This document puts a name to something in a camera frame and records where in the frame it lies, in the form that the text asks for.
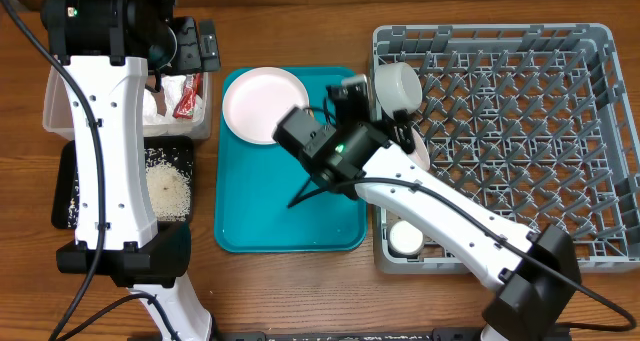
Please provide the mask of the small white plate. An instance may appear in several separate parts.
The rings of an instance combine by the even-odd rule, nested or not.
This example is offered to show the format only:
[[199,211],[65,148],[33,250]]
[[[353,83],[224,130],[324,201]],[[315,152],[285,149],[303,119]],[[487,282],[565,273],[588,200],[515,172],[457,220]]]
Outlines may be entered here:
[[421,135],[415,129],[412,129],[413,142],[415,144],[414,151],[409,158],[421,169],[428,171],[431,166],[429,151],[421,138]]

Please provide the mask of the grey bowl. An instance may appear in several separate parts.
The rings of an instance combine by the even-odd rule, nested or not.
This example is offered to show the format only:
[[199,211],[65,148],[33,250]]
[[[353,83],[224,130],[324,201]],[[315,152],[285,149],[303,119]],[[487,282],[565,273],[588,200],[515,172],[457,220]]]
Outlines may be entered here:
[[413,113],[422,103],[419,76],[405,62],[380,65],[374,72],[374,90],[388,116],[396,111]]

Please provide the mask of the red snack wrapper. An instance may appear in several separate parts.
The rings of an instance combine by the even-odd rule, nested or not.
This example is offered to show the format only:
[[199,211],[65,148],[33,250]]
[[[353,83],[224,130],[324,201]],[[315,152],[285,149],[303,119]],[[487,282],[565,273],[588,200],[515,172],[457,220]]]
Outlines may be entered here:
[[173,110],[176,119],[192,119],[196,109],[196,96],[202,81],[202,74],[187,75],[183,83],[182,96]]

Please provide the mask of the white cup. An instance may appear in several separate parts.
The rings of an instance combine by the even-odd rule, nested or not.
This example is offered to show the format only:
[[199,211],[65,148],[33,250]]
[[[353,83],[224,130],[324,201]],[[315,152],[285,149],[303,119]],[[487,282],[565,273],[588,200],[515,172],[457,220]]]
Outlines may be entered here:
[[424,248],[423,233],[406,220],[394,223],[388,232],[390,252],[397,257],[418,257]]

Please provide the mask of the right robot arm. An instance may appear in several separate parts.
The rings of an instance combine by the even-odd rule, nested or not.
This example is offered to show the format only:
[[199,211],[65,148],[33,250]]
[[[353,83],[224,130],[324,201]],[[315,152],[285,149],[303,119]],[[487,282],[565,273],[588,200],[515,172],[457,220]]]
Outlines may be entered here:
[[570,237],[555,226],[537,233],[501,217],[413,161],[404,115],[373,120],[360,86],[330,86],[334,115],[294,106],[273,138],[303,166],[319,192],[384,208],[457,257],[494,299],[480,340],[566,340],[558,318],[581,287]]

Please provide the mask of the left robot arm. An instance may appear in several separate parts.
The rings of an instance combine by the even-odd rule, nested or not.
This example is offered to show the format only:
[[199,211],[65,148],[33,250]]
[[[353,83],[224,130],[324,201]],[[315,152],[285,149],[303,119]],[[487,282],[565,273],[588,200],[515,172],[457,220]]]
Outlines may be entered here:
[[150,77],[202,71],[194,21],[176,0],[44,0],[41,22],[71,109],[79,180],[74,239],[58,269],[106,275],[139,299],[165,340],[211,340],[212,315],[187,274],[191,234],[153,212],[143,98]]

